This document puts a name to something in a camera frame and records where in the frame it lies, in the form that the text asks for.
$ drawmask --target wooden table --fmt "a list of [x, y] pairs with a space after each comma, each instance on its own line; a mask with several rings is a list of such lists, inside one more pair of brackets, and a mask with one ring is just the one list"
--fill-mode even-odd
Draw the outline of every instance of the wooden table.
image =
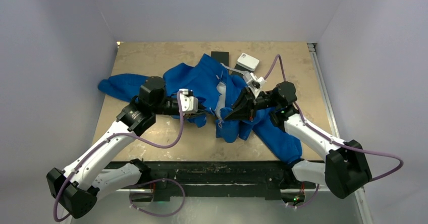
[[[322, 92], [305, 42], [125, 42], [119, 47], [112, 75], [134, 73], [162, 76], [166, 70], [181, 62], [196, 65], [204, 53], [210, 55], [211, 51], [230, 52], [231, 67], [242, 52], [259, 59], [260, 64], [255, 71], [259, 77], [266, 74], [275, 55], [280, 54], [287, 80], [293, 82], [297, 88], [298, 102], [303, 113], [310, 121], [331, 132]], [[271, 90], [281, 81], [281, 70], [277, 63], [263, 88]], [[127, 104], [105, 96], [93, 142], [106, 132]], [[179, 124], [179, 120], [169, 116], [156, 116], [156, 124], [142, 137], [157, 144], [170, 144], [176, 139]], [[223, 139], [217, 139], [214, 116], [208, 116], [207, 123], [202, 128], [186, 123], [180, 142], [173, 148], [158, 149], [135, 141], [114, 160], [134, 158], [151, 161], [277, 160], [254, 133], [251, 133], [247, 141], [238, 138], [234, 143], [226, 143]], [[320, 159], [304, 144], [303, 158]]]

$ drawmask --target small white device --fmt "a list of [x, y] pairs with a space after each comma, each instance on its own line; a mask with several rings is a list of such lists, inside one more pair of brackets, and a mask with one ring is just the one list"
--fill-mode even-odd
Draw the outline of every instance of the small white device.
[[243, 53], [238, 58], [238, 65], [242, 66], [252, 72], [257, 68], [257, 65], [260, 63], [260, 60], [252, 57], [246, 53]]

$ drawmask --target blue cloth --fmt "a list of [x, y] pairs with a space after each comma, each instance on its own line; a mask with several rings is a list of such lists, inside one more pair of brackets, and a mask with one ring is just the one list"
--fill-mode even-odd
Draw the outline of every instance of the blue cloth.
[[[121, 74], [102, 80], [98, 89], [106, 94], [130, 101], [137, 95], [141, 84], [147, 76], [136, 74]], [[181, 63], [164, 74], [167, 95], [176, 93], [180, 88], [193, 90], [202, 105], [207, 107], [211, 114], [217, 107], [219, 92], [217, 85], [222, 81], [226, 85], [225, 107], [220, 109], [220, 115], [224, 118], [232, 111], [232, 104], [236, 101], [241, 89], [246, 85], [242, 77], [229, 75], [228, 70], [210, 56], [204, 54], [195, 66]], [[269, 119], [269, 112], [273, 108], [258, 110], [256, 117], [250, 121], [224, 121], [216, 120], [216, 137], [224, 138], [228, 143], [234, 142], [238, 137], [247, 140], [251, 130], [266, 144], [272, 153], [281, 161], [289, 163], [299, 159], [302, 155], [300, 141], [274, 127]], [[200, 116], [189, 120], [198, 127], [206, 123], [206, 117]]]

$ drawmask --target white wall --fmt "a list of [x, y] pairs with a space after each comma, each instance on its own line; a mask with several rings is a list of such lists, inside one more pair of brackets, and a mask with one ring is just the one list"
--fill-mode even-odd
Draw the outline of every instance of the white wall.
[[[377, 223], [428, 219], [428, 0], [343, 0], [317, 46], [341, 136], [404, 158], [367, 185]], [[370, 157], [374, 175], [396, 162]]]
[[45, 176], [92, 141], [115, 41], [94, 0], [0, 0], [0, 222], [50, 223]]
[[340, 0], [96, 0], [118, 41], [317, 42]]

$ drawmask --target purple cable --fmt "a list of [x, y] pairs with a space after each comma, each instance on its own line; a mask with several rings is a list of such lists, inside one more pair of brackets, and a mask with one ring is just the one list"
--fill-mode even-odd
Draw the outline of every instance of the purple cable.
[[[284, 73], [284, 66], [283, 66], [283, 64], [282, 64], [281, 56], [280, 56], [279, 54], [278, 54], [278, 55], [276, 55], [276, 57], [275, 57], [275, 59], [274, 59], [274, 62], [272, 63], [272, 66], [271, 66], [271, 68], [269, 69], [269, 71], [268, 71], [268, 73], [266, 74], [266, 76], [265, 76], [265, 78], [264, 78], [264, 79], [266, 79], [266, 78], [269, 76], [269, 74], [271, 74], [271, 72], [272, 72], [272, 70], [273, 70], [273, 68], [274, 68], [274, 66], [275, 66], [275, 63], [277, 62], [277, 59], [280, 59], [280, 65], [281, 65], [282, 77], [283, 77], [284, 81], [287, 81], [287, 79], [286, 79], [286, 77], [285, 77], [285, 73]], [[303, 112], [302, 112], [302, 110], [300, 109], [300, 107], [299, 107], [299, 105], [297, 104], [297, 102], [294, 102], [294, 105], [296, 106], [297, 110], [299, 111], [300, 118], [302, 119], [302, 122], [305, 122], [305, 117], [303, 116]], [[360, 152], [360, 153], [366, 153], [366, 154], [375, 155], [375, 156], [382, 156], [382, 157], [394, 158], [394, 159], [396, 159], [396, 160], [398, 160], [398, 161], [399, 161], [398, 165], [397, 165], [395, 168], [391, 169], [390, 171], [388, 171], [388, 172], [386, 172], [386, 173], [384, 173], [384, 174], [381, 174], [381, 175], [379, 175], [379, 176], [376, 176], [376, 177], [372, 178], [372, 179], [370, 180], [370, 182], [373, 182], [373, 181], [379, 180], [379, 179], [381, 179], [381, 178], [384, 178], [384, 177], [386, 177], [386, 176], [388, 176], [388, 175], [390, 175], [390, 174], [392, 174], [392, 173], [394, 173], [394, 172], [398, 171], [399, 169], [401, 169], [401, 168], [403, 167], [404, 161], [403, 161], [403, 159], [402, 159], [402, 158], [400, 158], [399, 156], [396, 156], [396, 155], [393, 155], [393, 154], [389, 154], [389, 153], [384, 153], [384, 152], [370, 151], [370, 150], [364, 150], [364, 149], [359, 149], [359, 148], [355, 148], [355, 147], [346, 146], [346, 145], [341, 144], [341, 143], [338, 143], [338, 142], [336, 142], [336, 141], [332, 141], [332, 140], [331, 140], [331, 138], [330, 138], [329, 136], [327, 136], [326, 134], [323, 134], [322, 132], [320, 132], [319, 130], [317, 130], [315, 127], [311, 126], [311, 124], [306, 123], [305, 125], [306, 125], [309, 129], [311, 129], [312, 131], [314, 131], [315, 133], [317, 133], [318, 135], [320, 135], [321, 137], [323, 137], [324, 139], [326, 139], [327, 141], [329, 141], [329, 142], [333, 143], [333, 144], [334, 144], [334, 145], [336, 145], [336, 146], [343, 147], [343, 148], [345, 148], [345, 149], [347, 149], [347, 150], [350, 150], [350, 151], [355, 151], [355, 152]]]
[[129, 195], [129, 203], [131, 203], [131, 206], [134, 209], [139, 210], [141, 212], [144, 212], [146, 214], [152, 215], [152, 216], [156, 216], [156, 217], [168, 217], [168, 216], [172, 216], [172, 215], [177, 214], [181, 210], [181, 208], [183, 208], [184, 198], [185, 198], [185, 193], [184, 193], [183, 186], [181, 186], [177, 181], [172, 180], [172, 179], [163, 178], [163, 179], [152, 180], [152, 181], [149, 181], [149, 182], [146, 182], [146, 183], [143, 183], [143, 184], [139, 184], [139, 185], [134, 185], [133, 187], [145, 186], [145, 185], [149, 185], [149, 184], [156, 183], [156, 182], [159, 182], [159, 181], [170, 181], [170, 182], [173, 182], [174, 184], [176, 184], [178, 187], [180, 187], [181, 193], [183, 193], [183, 201], [181, 202], [180, 206], [175, 211], [173, 211], [171, 213], [168, 213], [168, 214], [156, 214], [156, 213], [153, 213], [153, 212], [141, 209], [140, 207], [134, 205], [134, 203], [132, 202], [132, 199], [131, 199], [131, 194]]
[[[180, 97], [180, 94], [182, 93], [182, 91], [178, 91], [177, 92], [177, 98], [179, 98]], [[74, 168], [74, 172], [71, 172], [69, 175], [68, 175], [68, 177], [66, 178], [66, 180], [64, 181], [64, 183], [61, 185], [61, 188], [60, 188], [60, 190], [58, 191], [58, 194], [57, 194], [57, 197], [55, 198], [55, 203], [53, 204], [53, 208], [54, 208], [54, 210], [53, 210], [53, 219], [56, 221], [56, 222], [62, 222], [62, 221], [64, 221], [66, 218], [68, 218], [69, 216], [70, 216], [70, 214], [68, 213], [67, 215], [65, 215], [64, 217], [62, 217], [62, 218], [58, 218], [58, 204], [59, 204], [59, 202], [60, 202], [60, 199], [61, 199], [61, 196], [62, 196], [62, 194], [63, 194], [63, 192], [64, 192], [64, 189], [65, 189], [65, 187], [66, 187], [66, 184], [70, 181], [70, 179], [74, 176], [74, 174], [83, 166], [83, 164], [98, 150], [98, 149], [100, 149], [102, 146], [104, 146], [104, 144], [106, 144], [107, 142], [110, 142], [110, 140], [112, 140], [113, 138], [115, 138], [115, 137], [117, 137], [117, 136], [129, 136], [129, 137], [132, 137], [132, 138], [135, 138], [136, 140], [140, 140], [140, 141], [142, 141], [142, 142], [145, 142], [145, 143], [147, 143], [147, 144], [149, 144], [150, 146], [153, 146], [153, 147], [157, 147], [157, 148], [162, 148], [162, 149], [166, 149], [166, 148], [171, 148], [171, 147], [173, 147], [173, 146], [175, 146], [177, 143], [178, 143], [178, 141], [180, 140], [180, 138], [181, 138], [181, 135], [182, 135], [182, 133], [183, 133], [183, 128], [184, 128], [184, 117], [183, 117], [183, 109], [181, 108], [181, 102], [179, 101], [179, 100], [177, 100], [177, 103], [178, 103], [178, 112], [179, 112], [179, 116], [180, 116], [180, 131], [178, 132], [178, 135], [177, 135], [177, 138], [175, 139], [175, 141], [173, 142], [173, 143], [171, 143], [170, 145], [158, 145], [158, 144], [156, 144], [156, 143], [153, 143], [153, 142], [150, 142], [150, 141], [148, 141], [148, 140], [145, 140], [145, 139], [143, 139], [143, 138], [141, 138], [141, 137], [139, 137], [139, 136], [137, 136], [137, 135], [135, 135], [135, 134], [132, 134], [132, 133], [114, 133], [114, 134], [112, 134], [111, 136], [109, 136], [109, 137], [107, 137], [107, 139], [106, 140], [104, 140], [104, 141], [102, 141], [102, 142], [100, 142], [98, 145], [96, 145], [87, 155], [85, 155], [83, 158], [82, 158], [82, 160], [76, 165], [76, 167]]]
[[287, 205], [286, 207], [299, 209], [299, 208], [307, 206], [309, 203], [311, 203], [314, 200], [315, 196], [318, 194], [318, 190], [319, 190], [319, 184], [316, 185], [316, 188], [315, 188], [315, 191], [314, 191], [313, 195], [307, 201], [305, 201], [303, 204], [301, 204], [299, 206], [295, 206], [295, 205], [294, 206], [289, 206], [289, 205]]

